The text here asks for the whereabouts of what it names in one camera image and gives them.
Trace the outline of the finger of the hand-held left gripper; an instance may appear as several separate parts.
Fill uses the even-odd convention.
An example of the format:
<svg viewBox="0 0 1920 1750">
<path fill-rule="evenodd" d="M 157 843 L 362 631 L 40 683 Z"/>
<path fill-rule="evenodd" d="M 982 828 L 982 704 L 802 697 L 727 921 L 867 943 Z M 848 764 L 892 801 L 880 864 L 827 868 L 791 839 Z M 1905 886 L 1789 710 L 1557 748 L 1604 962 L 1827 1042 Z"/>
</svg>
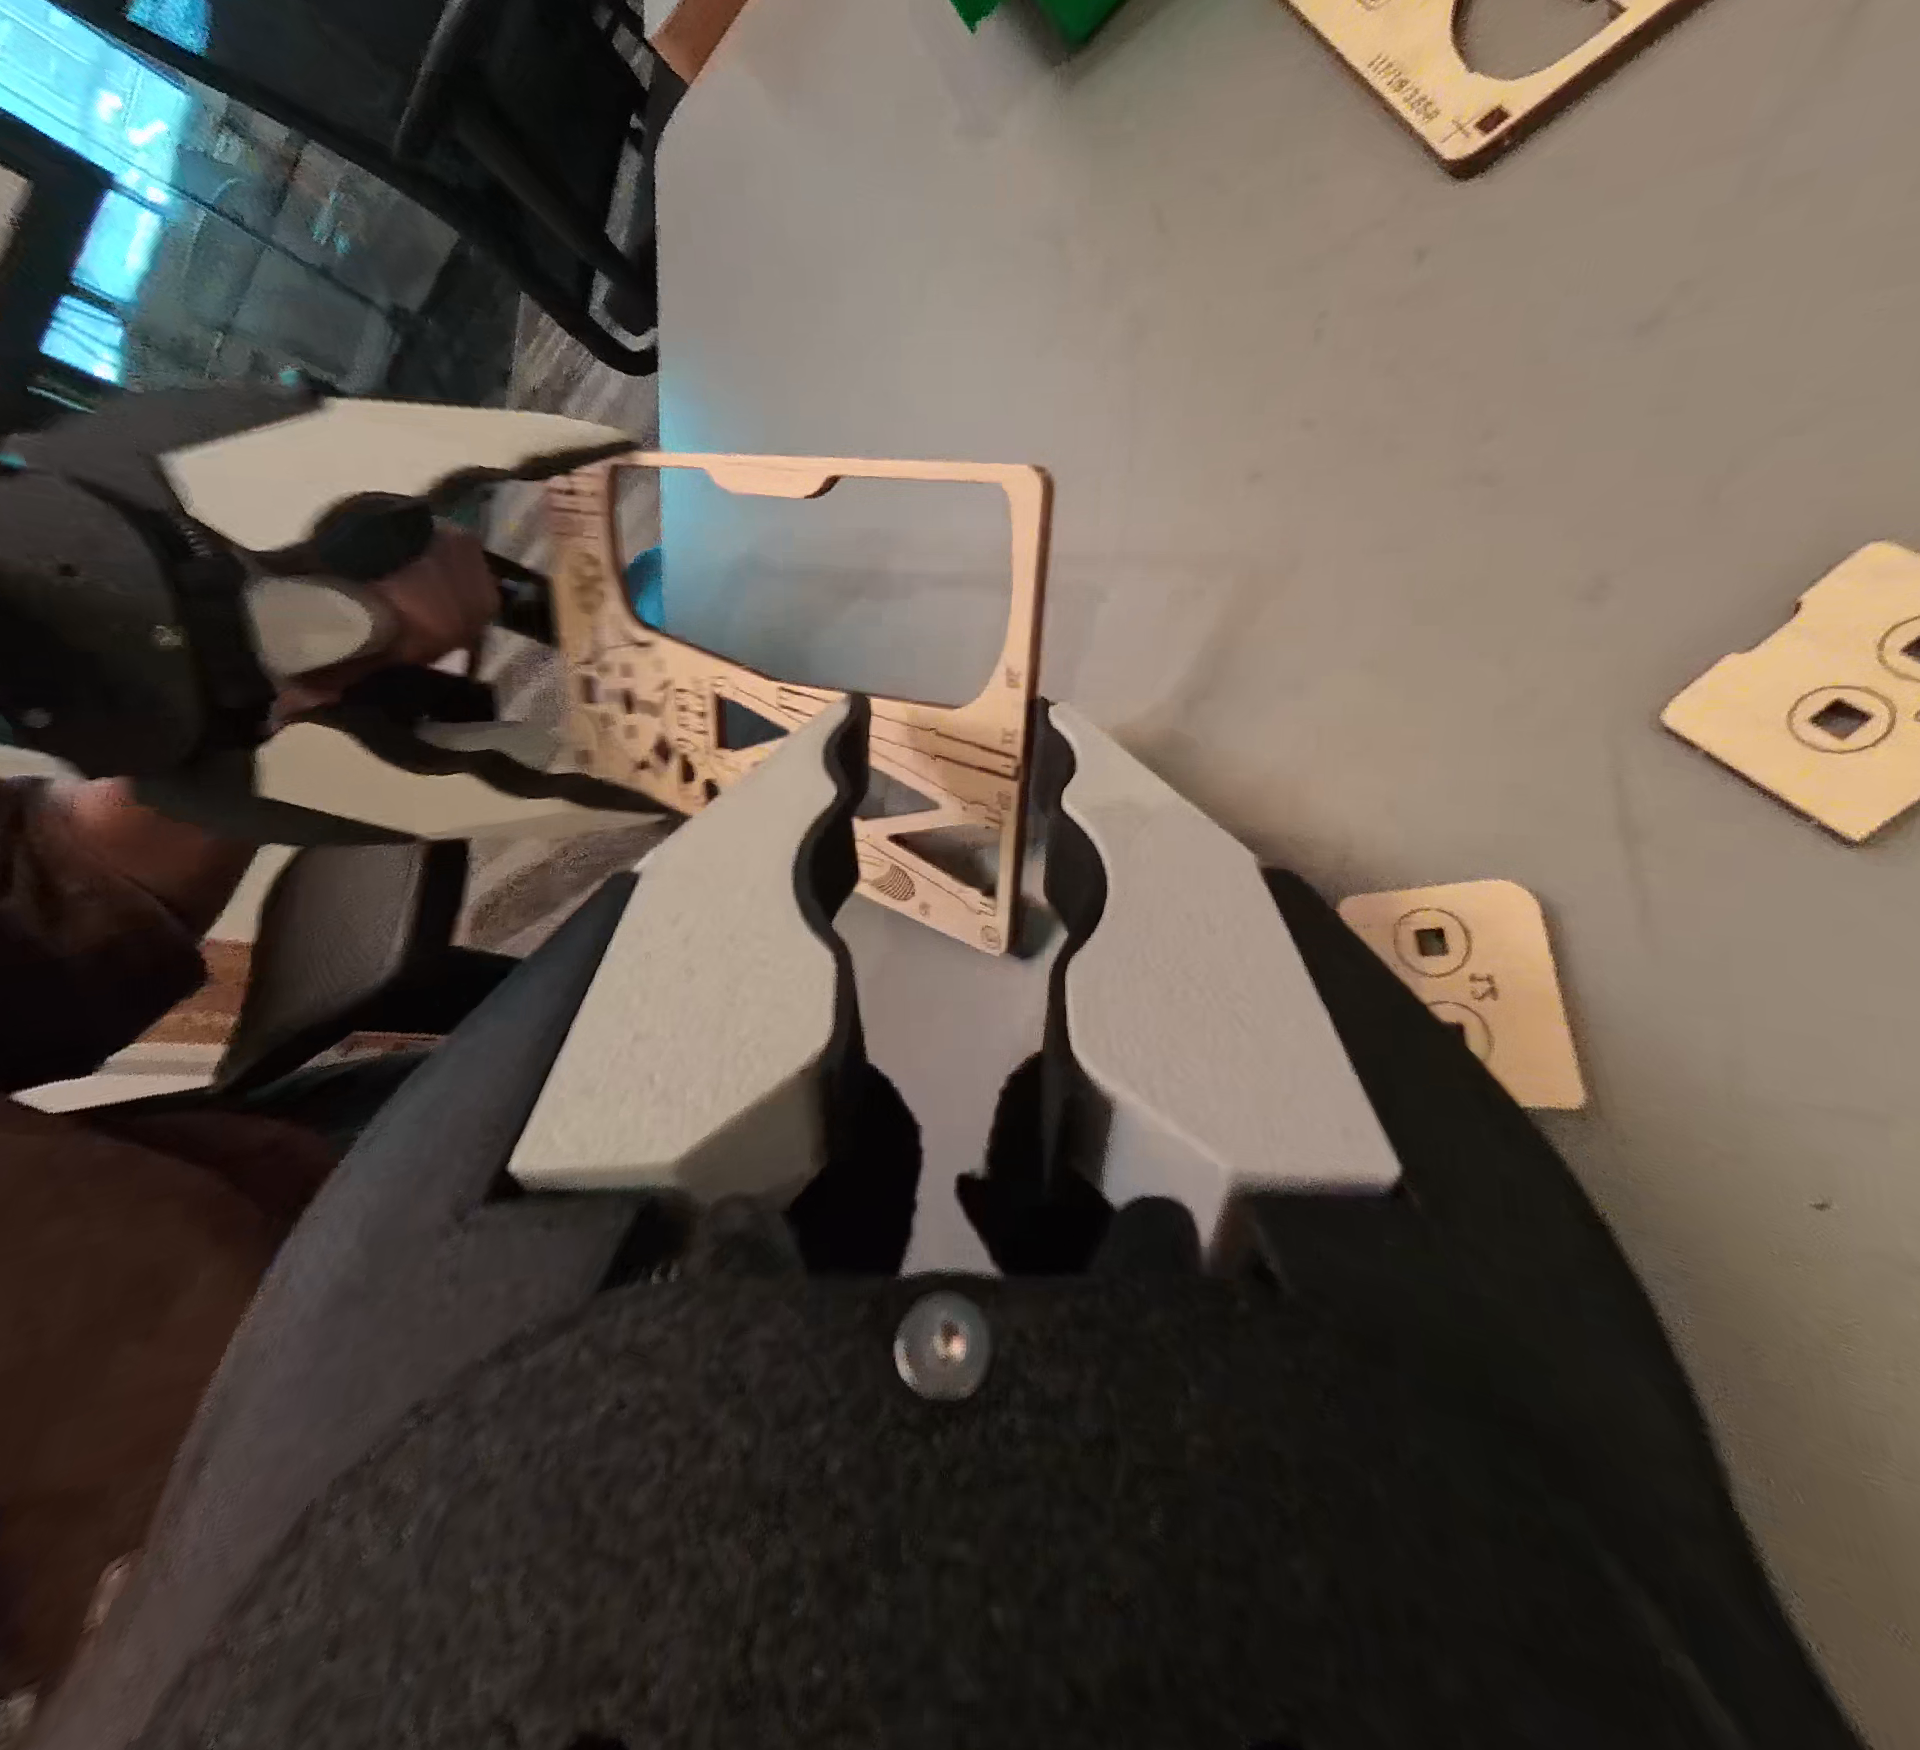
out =
<svg viewBox="0 0 1920 1750">
<path fill-rule="evenodd" d="M 183 515 L 248 572 L 299 574 L 322 526 L 354 498 L 428 504 L 638 448 L 618 428 L 552 411 L 322 398 L 291 418 L 163 449 L 155 465 Z"/>
<path fill-rule="evenodd" d="M 349 699 L 312 677 L 266 681 L 251 843 L 568 839 L 677 820 L 665 801 L 586 771 L 553 694 L 508 714 L 489 686 L 439 667 L 363 674 L 357 686 Z"/>
</svg>

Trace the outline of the wooden frame sheet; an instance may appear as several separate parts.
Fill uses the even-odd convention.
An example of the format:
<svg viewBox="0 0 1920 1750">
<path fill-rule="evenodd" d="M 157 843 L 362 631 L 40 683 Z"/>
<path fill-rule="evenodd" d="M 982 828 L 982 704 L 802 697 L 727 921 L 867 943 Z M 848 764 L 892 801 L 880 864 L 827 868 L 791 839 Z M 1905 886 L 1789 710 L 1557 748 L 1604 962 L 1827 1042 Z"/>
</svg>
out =
<svg viewBox="0 0 1920 1750">
<path fill-rule="evenodd" d="M 696 471 L 786 507 L 839 484 L 982 488 L 1009 524 L 1009 603 L 971 699 L 869 696 L 869 766 L 920 800 L 853 817 L 860 891 L 987 956 L 1015 947 L 1033 707 L 1044 647 L 1051 480 L 1033 463 L 621 449 L 546 490 L 565 748 L 589 777 L 685 817 L 766 762 L 834 689 L 718 655 L 642 624 L 615 529 L 623 471 Z"/>
</svg>

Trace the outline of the grey desk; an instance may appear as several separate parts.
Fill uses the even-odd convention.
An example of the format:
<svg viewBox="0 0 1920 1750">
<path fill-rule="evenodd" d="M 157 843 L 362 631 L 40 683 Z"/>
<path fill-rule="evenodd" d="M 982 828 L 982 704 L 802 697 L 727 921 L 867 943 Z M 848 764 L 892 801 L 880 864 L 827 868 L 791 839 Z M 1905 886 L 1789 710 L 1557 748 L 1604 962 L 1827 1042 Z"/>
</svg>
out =
<svg viewBox="0 0 1920 1750">
<path fill-rule="evenodd" d="M 1917 0 L 1710 0 L 1474 178 L 1278 0 L 750 0 L 659 152 L 661 442 L 1040 463 L 1049 694 L 1328 896 L 1535 891 L 1546 1132 L 1915 1745 L 1915 820 L 1660 726 L 1915 546 Z"/>
</svg>

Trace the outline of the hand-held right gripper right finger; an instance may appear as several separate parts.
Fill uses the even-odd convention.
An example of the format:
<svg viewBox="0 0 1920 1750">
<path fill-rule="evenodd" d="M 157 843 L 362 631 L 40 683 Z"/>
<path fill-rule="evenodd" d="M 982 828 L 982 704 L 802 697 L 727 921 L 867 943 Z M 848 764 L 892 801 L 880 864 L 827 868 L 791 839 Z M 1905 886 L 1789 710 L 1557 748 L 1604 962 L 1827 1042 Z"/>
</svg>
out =
<svg viewBox="0 0 1920 1750">
<path fill-rule="evenodd" d="M 1037 1096 L 965 1208 L 1384 1197 L 1402 1164 L 1251 849 L 1084 712 L 1040 719 L 1048 970 Z"/>
</svg>

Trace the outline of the small wooden piece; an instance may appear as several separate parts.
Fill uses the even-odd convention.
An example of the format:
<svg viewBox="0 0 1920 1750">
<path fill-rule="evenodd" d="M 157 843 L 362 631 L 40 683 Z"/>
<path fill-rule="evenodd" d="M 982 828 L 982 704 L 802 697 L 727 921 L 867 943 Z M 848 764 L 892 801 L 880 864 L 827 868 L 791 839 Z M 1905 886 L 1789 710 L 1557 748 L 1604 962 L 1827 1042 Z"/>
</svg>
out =
<svg viewBox="0 0 1920 1750">
<path fill-rule="evenodd" d="M 1524 1110 L 1587 1106 L 1548 916 L 1522 883 L 1354 893 L 1336 913 Z"/>
<path fill-rule="evenodd" d="M 1917 554 L 1869 542 L 1687 681 L 1661 728 L 1846 843 L 1917 805 Z"/>
</svg>

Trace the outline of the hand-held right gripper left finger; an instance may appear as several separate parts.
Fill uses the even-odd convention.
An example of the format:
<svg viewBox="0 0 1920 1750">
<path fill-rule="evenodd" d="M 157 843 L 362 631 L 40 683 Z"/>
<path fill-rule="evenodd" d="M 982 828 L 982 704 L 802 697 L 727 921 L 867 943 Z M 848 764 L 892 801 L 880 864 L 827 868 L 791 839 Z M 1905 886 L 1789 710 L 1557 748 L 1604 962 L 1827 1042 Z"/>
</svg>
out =
<svg viewBox="0 0 1920 1750">
<path fill-rule="evenodd" d="M 920 1130 L 866 1053 L 848 943 L 869 702 L 829 696 L 635 868 L 505 1169 L 683 1208 L 912 1208 Z"/>
</svg>

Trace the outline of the black office chair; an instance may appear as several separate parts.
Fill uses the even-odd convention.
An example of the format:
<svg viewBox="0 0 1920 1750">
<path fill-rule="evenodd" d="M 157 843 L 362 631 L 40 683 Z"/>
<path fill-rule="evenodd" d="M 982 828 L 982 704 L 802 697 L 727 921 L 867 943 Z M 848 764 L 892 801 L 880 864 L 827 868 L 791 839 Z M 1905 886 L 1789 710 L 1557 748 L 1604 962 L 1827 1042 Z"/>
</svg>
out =
<svg viewBox="0 0 1920 1750">
<path fill-rule="evenodd" d="M 443 0 L 393 132 L 452 224 L 608 369 L 659 369 L 653 62 L 631 0 Z"/>
</svg>

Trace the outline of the person's left hand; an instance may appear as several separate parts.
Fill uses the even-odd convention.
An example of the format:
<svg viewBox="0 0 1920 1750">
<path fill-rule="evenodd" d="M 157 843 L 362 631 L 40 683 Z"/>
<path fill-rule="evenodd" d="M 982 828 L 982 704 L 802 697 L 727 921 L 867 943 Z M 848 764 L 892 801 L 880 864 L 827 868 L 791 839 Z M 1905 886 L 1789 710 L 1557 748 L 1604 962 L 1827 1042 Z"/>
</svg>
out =
<svg viewBox="0 0 1920 1750">
<path fill-rule="evenodd" d="M 472 650 L 499 610 L 499 583 L 484 546 L 465 529 L 436 522 L 426 548 L 373 578 L 382 642 L 371 665 L 434 667 Z"/>
</svg>

